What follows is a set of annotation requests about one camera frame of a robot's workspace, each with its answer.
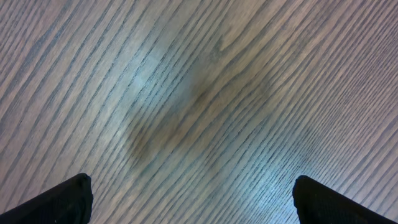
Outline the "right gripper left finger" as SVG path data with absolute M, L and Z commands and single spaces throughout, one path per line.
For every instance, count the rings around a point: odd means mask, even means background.
M 80 173 L 1 214 L 1 223 L 87 224 L 92 204 L 91 177 Z

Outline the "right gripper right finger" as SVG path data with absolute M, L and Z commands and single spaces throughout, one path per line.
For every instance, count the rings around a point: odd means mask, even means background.
M 306 175 L 292 190 L 301 224 L 397 224 Z

